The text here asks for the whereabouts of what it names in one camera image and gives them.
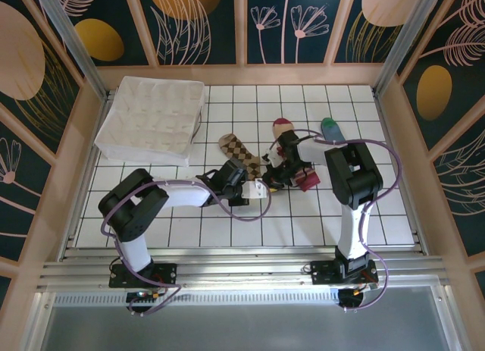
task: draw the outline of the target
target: black grid line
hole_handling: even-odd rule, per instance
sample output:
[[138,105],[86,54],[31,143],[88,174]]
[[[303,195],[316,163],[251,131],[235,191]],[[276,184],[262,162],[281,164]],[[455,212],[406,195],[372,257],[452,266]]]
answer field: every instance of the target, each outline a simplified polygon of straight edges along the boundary
[[[99,163],[100,158],[101,158],[101,151],[99,152],[99,156],[98,156],[98,160],[96,161],[96,164]],[[84,199],[85,202],[83,203],[83,205],[84,205],[83,215],[80,218],[80,221],[78,222],[78,228],[77,228],[76,240],[74,241],[74,247],[77,247],[77,242],[79,241],[79,236],[80,236],[81,230],[83,228],[84,215],[86,214],[86,210],[88,208],[89,197],[91,196],[92,185],[94,184],[94,179],[96,178],[96,172],[97,171],[98,171],[98,165],[95,166],[94,171],[92,172],[91,183],[89,184],[88,193],[86,195],[86,198]]]
[[[354,102],[354,103],[373,103],[373,102],[368,102],[368,101],[332,101],[332,102],[328,102],[328,101],[297,101],[297,102],[275,102],[275,101],[260,101],[258,103],[286,103],[286,104],[292,104],[292,103],[350,103],[350,102]],[[236,103],[236,104],[244,104],[244,105],[248,105],[248,104],[252,104],[252,103],[256,103],[256,102],[251,102],[251,101],[248,101],[248,102],[212,102],[213,105],[218,105],[218,104],[225,104],[225,105],[229,105],[231,103]]]
[[[176,167],[175,169],[175,178],[179,176],[179,167]],[[168,229],[168,238],[167,238],[167,247],[170,247],[170,237],[172,235],[172,222],[174,221],[174,208],[172,207],[171,209],[171,214],[170,214],[170,228]]]
[[[331,218],[331,217],[339,217],[340,215],[293,215],[294,218]],[[244,215],[242,216],[244,218],[250,218],[251,216]],[[285,215],[267,215],[264,218],[287,218],[288,216]],[[406,217],[406,215],[371,215],[371,217]],[[169,218],[200,218],[200,216],[170,216],[170,217],[156,217],[158,220],[167,220]],[[230,218],[230,217],[225,217],[225,216],[205,216],[204,218]],[[85,220],[102,220],[103,217],[85,217]]]
[[[349,94],[350,94],[350,98],[352,98],[352,94],[350,92],[350,87],[349,88]],[[362,132],[361,132],[361,127],[360,125],[358,124],[358,121],[357,121],[357,113],[355,112],[355,106],[354,106],[354,102],[352,101],[352,108],[354,110],[354,115],[355,115],[355,121],[357,122],[357,130],[358,130],[358,135],[362,138]],[[380,210],[379,210],[379,205],[377,204],[377,202],[374,204],[377,208],[377,213],[379,214],[379,222],[380,222],[380,226],[382,228],[382,234],[384,236],[384,242],[386,243],[386,245],[388,244],[387,243],[387,238],[386,238],[386,231],[384,231],[384,223],[382,222],[382,216],[380,216]]]
[[[280,101],[281,101],[281,86],[279,86],[278,89],[280,91]],[[281,108],[281,117],[283,117],[283,104],[281,104],[280,108]],[[293,246],[295,246],[295,233],[293,232],[293,216],[292,216],[292,212],[291,212],[291,195],[289,194],[289,190],[286,190],[286,191],[288,192],[289,222],[291,223],[291,239],[293,241]]]
[[[123,179],[123,172],[124,172],[124,163],[123,163],[123,169],[121,169],[120,183],[121,183],[121,180]],[[105,247],[108,247],[108,241],[109,241],[109,236],[106,236],[106,244],[105,244]]]
[[[303,90],[303,99],[305,100],[305,113],[306,113],[306,118],[307,118],[307,121],[308,121],[308,111],[307,111],[307,108],[306,108],[305,90]],[[328,106],[328,111],[331,114],[330,105]],[[318,200],[318,211],[320,212],[321,234],[322,234],[322,237],[323,237],[323,240],[324,240],[324,246],[326,246],[327,242],[325,241],[324,220],[323,220],[322,215],[321,215],[320,195],[318,194],[318,190],[317,190],[317,200]]]
[[[256,88],[256,126],[258,127],[257,133],[258,133],[258,155],[259,155],[259,160],[260,160],[260,165],[259,165],[259,172],[261,173],[261,153],[259,150],[259,109],[258,109],[258,88]],[[263,213],[263,204],[262,201],[259,201],[259,214]],[[259,228],[261,231],[261,246],[263,246],[263,218],[259,219]]]
[[[233,105],[231,107],[231,114],[232,114],[232,117],[233,117],[233,122],[232,122],[232,131],[234,132],[234,86],[233,86]],[[233,213],[233,208],[230,207],[230,213]],[[230,224],[230,238],[229,238],[229,244],[230,246],[233,245],[233,218],[231,217],[230,220],[229,220],[229,224]]]
[[[207,105],[207,130],[205,131],[205,153],[204,153],[204,173],[206,172],[205,168],[207,166],[207,138],[209,135],[209,113],[211,110],[211,86],[209,86],[209,104]],[[202,221],[203,221],[203,208],[200,209],[200,228],[199,228],[199,247],[202,243]]]

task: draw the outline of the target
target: wooden frame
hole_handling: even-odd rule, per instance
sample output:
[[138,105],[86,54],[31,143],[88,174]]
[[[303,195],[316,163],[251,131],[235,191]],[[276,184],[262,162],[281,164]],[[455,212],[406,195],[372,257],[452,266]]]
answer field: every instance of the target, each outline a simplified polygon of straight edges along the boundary
[[135,23],[139,40],[142,43],[146,60],[148,61],[150,67],[157,67],[158,59],[152,39],[150,38],[150,30],[148,28],[148,24],[146,23],[145,15],[143,14],[142,4],[140,0],[127,0],[127,3],[131,16],[133,17],[133,22]]
[[48,41],[51,43],[52,47],[54,48],[55,52],[59,55],[59,58],[64,62],[66,65],[67,70],[73,76],[74,80],[78,84],[79,88],[83,86],[85,83],[85,79],[81,77],[79,71],[77,70],[76,66],[70,59],[69,55],[66,51],[62,48],[61,42],[59,42],[58,37],[54,34],[49,24],[44,20],[42,13],[40,12],[37,4],[34,0],[22,0],[25,4],[25,7],[29,12],[32,14],[33,19],[39,25],[40,30],[45,34]]
[[410,57],[407,65],[404,67],[401,74],[399,75],[398,81],[400,84],[404,84],[404,82],[408,79],[408,76],[411,73],[412,69],[418,63],[419,56],[424,51],[427,44],[430,42],[431,38],[434,35],[434,32],[436,31],[436,28],[443,20],[449,8],[451,8],[454,2],[455,0],[444,0],[443,3],[441,4],[439,10],[436,12],[436,15],[434,15],[434,18],[431,21],[430,26],[424,32],[420,42],[416,45],[415,51]]
[[[481,253],[482,256],[482,259],[485,259],[485,252],[482,252]],[[471,269],[470,272],[473,274],[473,276],[475,277],[475,290],[478,292],[478,293],[482,293],[481,289],[480,289],[480,286],[478,284],[478,281],[477,281],[477,278],[476,278],[476,274],[477,273],[481,273],[482,271],[485,271],[485,265],[482,265],[478,268],[474,268],[474,269]],[[485,294],[483,295],[482,297],[482,306],[483,306],[483,309],[485,310]]]
[[14,288],[15,281],[17,279],[17,275],[15,273],[10,272],[10,271],[0,270],[0,276],[10,278],[10,284],[8,285],[8,290],[7,290],[7,293],[5,294],[5,299],[3,301],[2,308],[0,309],[0,324],[2,324],[2,322],[4,321],[3,317],[4,317],[5,312],[6,312],[5,311],[5,309],[6,309],[5,303],[7,303],[8,300],[14,294],[13,288]]
[[[35,148],[33,147],[30,147],[35,153],[39,154]],[[30,223],[30,227],[29,227],[29,230],[27,231],[27,237],[25,238],[25,242],[23,243],[23,247],[22,247],[22,251],[20,252],[20,256],[18,258],[17,261],[15,260],[10,260],[10,259],[7,259],[7,258],[4,258],[2,256],[0,256],[0,260],[6,264],[10,264],[10,265],[14,265],[14,266],[20,266],[22,263],[23,263],[23,260],[27,254],[27,249],[29,248],[29,245],[30,245],[30,242],[31,242],[31,239],[32,239],[32,233],[33,233],[33,229],[36,228],[36,225],[39,221],[39,218],[40,218],[40,212],[42,211],[42,207],[44,206],[44,202],[47,200],[45,199],[46,198],[46,195],[45,195],[45,192],[46,190],[49,188],[49,186],[52,185],[52,183],[54,182],[54,166],[55,166],[55,163],[54,164],[51,164],[51,170],[49,171],[49,174],[47,176],[47,180],[45,181],[45,185],[44,185],[44,189],[42,191],[42,195],[40,196],[40,199],[39,199],[39,204],[37,205],[37,208],[36,208],[36,213],[35,215],[33,216],[33,219],[32,219],[32,222]]]

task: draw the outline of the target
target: sock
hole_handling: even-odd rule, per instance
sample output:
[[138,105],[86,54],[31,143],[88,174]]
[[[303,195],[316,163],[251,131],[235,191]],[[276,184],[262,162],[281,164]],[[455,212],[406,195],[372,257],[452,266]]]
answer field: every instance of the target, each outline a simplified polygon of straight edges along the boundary
[[[273,135],[275,139],[280,137],[282,133],[288,130],[295,130],[295,127],[293,126],[292,122],[286,118],[278,118],[273,122]],[[278,153],[283,156],[281,150],[278,150]],[[320,183],[320,178],[318,177],[314,168],[301,169],[295,174],[293,179],[303,192],[306,192],[310,188]]]
[[227,135],[222,136],[219,139],[219,147],[229,159],[235,158],[246,166],[249,180],[254,180],[261,176],[259,157],[251,154],[236,135],[228,133]]
[[340,131],[340,127],[337,122],[331,118],[324,118],[321,122],[321,133],[324,135],[327,141],[343,141],[345,138]]

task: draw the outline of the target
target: table surface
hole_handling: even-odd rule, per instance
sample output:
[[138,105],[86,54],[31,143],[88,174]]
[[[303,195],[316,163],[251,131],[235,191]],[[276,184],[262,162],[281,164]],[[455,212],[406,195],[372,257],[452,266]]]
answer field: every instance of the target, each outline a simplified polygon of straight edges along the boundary
[[[272,123],[283,117],[297,129],[321,131],[323,118],[332,117],[346,139],[386,138],[369,86],[206,86],[202,124],[192,145],[190,166],[168,167],[129,161],[111,161],[102,154],[83,206],[72,247],[112,248],[100,232],[99,200],[137,168],[153,177],[186,179],[218,169],[227,160],[218,140],[234,133],[253,155],[263,155],[273,142]],[[389,188],[396,174],[390,155],[379,146],[369,149]],[[341,207],[332,194],[324,166],[317,165],[321,183],[304,193],[281,190],[272,196],[270,211],[261,220],[246,223],[230,218],[218,206],[162,210],[145,232],[150,248],[229,246],[335,246],[340,237]],[[266,200],[232,208],[234,214],[261,214]],[[374,206],[369,224],[370,245],[409,246],[415,240],[399,190]]]

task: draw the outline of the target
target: metal frame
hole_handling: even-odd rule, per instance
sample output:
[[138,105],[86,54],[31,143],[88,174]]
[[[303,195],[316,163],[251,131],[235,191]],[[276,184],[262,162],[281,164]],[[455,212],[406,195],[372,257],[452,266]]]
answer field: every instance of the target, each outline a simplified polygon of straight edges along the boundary
[[418,0],[410,11],[409,17],[399,32],[374,84],[377,97],[380,97],[386,91],[387,86],[396,74],[408,50],[412,47],[436,1]]
[[21,350],[37,351],[42,348],[54,301],[55,293],[36,293],[34,295],[25,331],[20,342]]
[[[163,249],[152,252],[155,262],[174,262],[177,283],[191,290],[286,289],[309,287],[311,277],[302,268],[314,260],[332,260],[331,248],[300,249]],[[83,256],[63,262],[46,263],[39,280],[41,291],[110,290],[108,265],[113,258]],[[410,252],[381,254],[390,269],[390,280],[397,276],[434,275],[447,284],[441,258]],[[383,266],[377,262],[383,274]]]
[[[211,249],[193,256],[183,249],[169,249],[155,257],[157,262],[176,262],[177,283],[183,289],[177,303],[220,305],[234,302],[254,304],[334,302],[336,287],[313,286],[311,275],[302,268],[311,260],[328,260],[326,249],[297,254],[293,249]],[[450,349],[468,349],[468,339],[453,308],[440,257],[412,253],[386,253],[390,287],[430,287]],[[39,283],[27,334],[26,350],[38,349],[47,330],[50,311],[57,306],[126,306],[125,290],[108,288],[110,259],[67,259],[46,263]]]
[[84,48],[83,42],[81,42],[81,39],[77,35],[73,24],[70,22],[69,17],[64,13],[61,3],[59,0],[39,0],[39,2],[44,7],[55,29],[66,43],[81,71],[86,75],[94,92],[102,102],[105,101],[107,92],[105,84],[87,50]]

